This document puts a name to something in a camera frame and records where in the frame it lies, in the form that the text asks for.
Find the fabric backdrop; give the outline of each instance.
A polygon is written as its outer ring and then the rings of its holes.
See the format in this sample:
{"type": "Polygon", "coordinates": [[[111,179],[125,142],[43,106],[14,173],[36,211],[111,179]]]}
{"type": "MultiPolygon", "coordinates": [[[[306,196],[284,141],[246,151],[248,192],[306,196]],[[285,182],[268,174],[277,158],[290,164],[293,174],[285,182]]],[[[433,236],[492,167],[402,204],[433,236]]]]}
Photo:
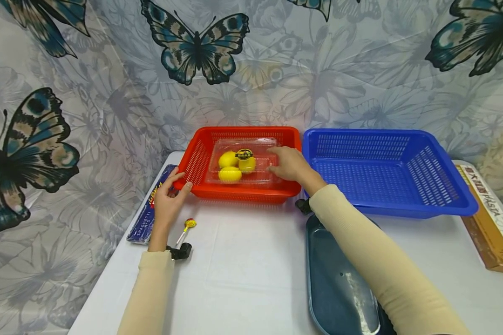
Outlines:
{"type": "Polygon", "coordinates": [[[427,130],[503,201],[503,0],[0,0],[0,334],[65,334],[167,154],[247,125],[427,130]]]}

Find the white tablecloth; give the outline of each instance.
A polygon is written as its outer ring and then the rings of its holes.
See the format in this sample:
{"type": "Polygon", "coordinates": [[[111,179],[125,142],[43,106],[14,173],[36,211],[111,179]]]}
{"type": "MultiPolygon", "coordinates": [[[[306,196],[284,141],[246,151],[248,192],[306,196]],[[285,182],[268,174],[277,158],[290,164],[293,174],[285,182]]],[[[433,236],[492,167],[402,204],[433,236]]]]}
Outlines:
{"type": "MultiPolygon", "coordinates": [[[[166,164],[177,165],[182,155],[173,152],[166,164]]],[[[189,217],[197,221],[186,239],[193,250],[176,263],[164,335],[319,334],[307,304],[307,218],[294,201],[235,206],[191,196],[170,243],[189,217]]],[[[460,218],[371,218],[445,294],[473,335],[503,335],[503,274],[484,268],[460,218]]],[[[116,334],[147,249],[125,236],[69,335],[116,334]]]]}

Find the black clamp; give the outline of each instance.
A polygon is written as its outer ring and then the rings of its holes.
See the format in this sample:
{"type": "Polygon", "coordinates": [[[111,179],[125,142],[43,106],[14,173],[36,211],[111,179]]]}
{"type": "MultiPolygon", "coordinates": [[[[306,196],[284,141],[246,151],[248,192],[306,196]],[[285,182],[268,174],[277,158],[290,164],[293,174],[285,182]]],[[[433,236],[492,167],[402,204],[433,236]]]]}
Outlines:
{"type": "Polygon", "coordinates": [[[166,250],[169,250],[171,253],[171,258],[175,261],[177,260],[186,260],[188,256],[190,256],[190,252],[192,251],[192,245],[190,243],[181,244],[180,249],[175,249],[170,246],[166,246],[166,250]]]}
{"type": "Polygon", "coordinates": [[[300,209],[300,212],[303,215],[308,215],[311,214],[313,211],[311,209],[311,206],[309,205],[309,199],[298,199],[296,200],[296,208],[300,209]]]}

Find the beige sleeve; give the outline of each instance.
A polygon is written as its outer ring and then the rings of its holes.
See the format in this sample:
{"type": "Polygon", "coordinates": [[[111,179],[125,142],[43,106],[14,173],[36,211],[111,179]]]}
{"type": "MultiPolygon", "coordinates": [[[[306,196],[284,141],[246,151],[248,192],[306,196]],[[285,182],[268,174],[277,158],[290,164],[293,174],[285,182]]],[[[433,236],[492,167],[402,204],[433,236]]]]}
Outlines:
{"type": "Polygon", "coordinates": [[[121,318],[118,335],[161,335],[173,276],[169,251],[142,254],[140,272],[121,318]]]}
{"type": "Polygon", "coordinates": [[[397,334],[470,334],[447,299],[408,255],[353,207],[337,186],[322,188],[309,204],[367,281],[397,334]]]}

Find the yellow lemon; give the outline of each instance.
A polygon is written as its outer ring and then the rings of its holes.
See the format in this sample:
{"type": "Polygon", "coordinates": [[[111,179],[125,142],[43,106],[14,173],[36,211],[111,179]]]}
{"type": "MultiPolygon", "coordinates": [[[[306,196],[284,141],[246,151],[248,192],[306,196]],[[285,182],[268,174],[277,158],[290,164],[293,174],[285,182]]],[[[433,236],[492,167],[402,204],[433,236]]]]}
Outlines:
{"type": "Polygon", "coordinates": [[[242,178],[242,172],[237,167],[226,166],[219,171],[218,177],[224,184],[234,184],[242,178]]]}
{"type": "Polygon", "coordinates": [[[238,160],[238,168],[244,174],[254,172],[255,171],[255,158],[250,157],[247,160],[238,160]]]}
{"type": "Polygon", "coordinates": [[[223,169],[224,167],[227,166],[237,166],[238,158],[235,157],[235,155],[237,155],[237,153],[234,151],[224,152],[224,154],[220,156],[220,159],[218,160],[218,165],[220,166],[220,169],[223,169]]]}

